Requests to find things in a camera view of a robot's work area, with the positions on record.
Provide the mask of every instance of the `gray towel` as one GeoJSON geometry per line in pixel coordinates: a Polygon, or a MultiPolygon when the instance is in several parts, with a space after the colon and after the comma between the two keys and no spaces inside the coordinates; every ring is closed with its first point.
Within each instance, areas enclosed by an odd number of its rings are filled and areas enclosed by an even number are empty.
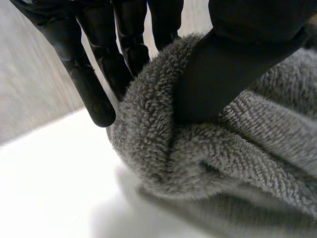
{"type": "Polygon", "coordinates": [[[225,235],[313,237],[316,52],[297,51],[243,91],[213,123],[184,126],[173,120],[173,87],[200,39],[175,41],[130,85],[116,122],[107,129],[113,148],[141,179],[144,194],[186,210],[209,227],[219,222],[225,235]],[[243,229],[234,228],[241,222],[243,229]],[[259,232],[260,224],[269,225],[274,235],[259,232]]]}

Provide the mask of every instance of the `black plastic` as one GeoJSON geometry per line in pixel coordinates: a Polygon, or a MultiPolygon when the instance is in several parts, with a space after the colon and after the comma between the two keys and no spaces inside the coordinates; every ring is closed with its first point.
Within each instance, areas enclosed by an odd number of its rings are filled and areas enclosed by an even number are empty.
{"type": "Polygon", "coordinates": [[[155,45],[161,51],[178,38],[184,0],[148,0],[148,5],[155,45]]]}
{"type": "Polygon", "coordinates": [[[181,123],[213,119],[239,93],[306,41],[302,29],[290,42],[244,44],[209,32],[193,49],[175,91],[175,118],[181,123]]]}
{"type": "Polygon", "coordinates": [[[100,127],[110,126],[115,111],[81,44],[76,19],[50,21],[38,29],[55,48],[93,122],[100,127]]]}
{"type": "Polygon", "coordinates": [[[77,14],[77,19],[110,89],[121,101],[133,78],[116,44],[113,6],[87,7],[77,14]]]}

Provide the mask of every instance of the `black robotic finger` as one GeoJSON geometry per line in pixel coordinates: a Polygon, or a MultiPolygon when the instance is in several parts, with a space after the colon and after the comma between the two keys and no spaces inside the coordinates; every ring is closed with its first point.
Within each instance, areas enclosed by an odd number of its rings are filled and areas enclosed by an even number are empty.
{"type": "Polygon", "coordinates": [[[306,49],[314,49],[315,51],[317,51],[317,22],[316,23],[311,22],[307,24],[306,30],[309,34],[309,38],[305,42],[303,47],[306,49]]]}
{"type": "Polygon", "coordinates": [[[115,111],[81,44],[81,28],[75,15],[63,10],[48,14],[47,9],[46,14],[41,14],[41,9],[34,13],[14,3],[54,47],[93,122],[100,127],[110,126],[115,121],[115,111]]]}
{"type": "Polygon", "coordinates": [[[135,77],[150,60],[144,45],[146,0],[112,0],[117,23],[118,38],[125,61],[135,77]]]}
{"type": "Polygon", "coordinates": [[[242,90],[305,43],[303,25],[316,11],[316,0],[210,0],[213,29],[193,49],[176,87],[176,120],[217,118],[242,90]]]}
{"type": "Polygon", "coordinates": [[[160,51],[178,38],[184,0],[148,0],[152,16],[152,31],[160,51]]]}
{"type": "Polygon", "coordinates": [[[96,61],[111,90],[121,101],[132,75],[116,44],[113,6],[110,0],[83,6],[77,19],[85,31],[96,61]]]}

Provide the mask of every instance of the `gray wall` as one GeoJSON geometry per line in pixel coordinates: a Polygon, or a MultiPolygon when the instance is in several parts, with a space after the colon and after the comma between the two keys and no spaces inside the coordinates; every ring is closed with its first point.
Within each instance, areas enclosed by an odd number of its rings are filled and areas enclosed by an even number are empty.
{"type": "MultiPolygon", "coordinates": [[[[209,31],[208,0],[185,0],[182,22],[181,36],[209,31]]],[[[54,49],[8,0],[0,1],[0,32],[1,143],[83,107],[54,49]]],[[[153,57],[157,50],[149,11],[144,38],[153,57]]],[[[104,81],[86,37],[83,42],[104,81]]]]}

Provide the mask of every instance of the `white surface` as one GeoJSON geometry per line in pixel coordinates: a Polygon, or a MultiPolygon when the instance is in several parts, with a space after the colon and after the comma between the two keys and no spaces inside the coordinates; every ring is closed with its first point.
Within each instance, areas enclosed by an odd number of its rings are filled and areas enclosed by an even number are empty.
{"type": "Polygon", "coordinates": [[[1,148],[0,238],[205,238],[143,201],[86,111],[1,148]]]}

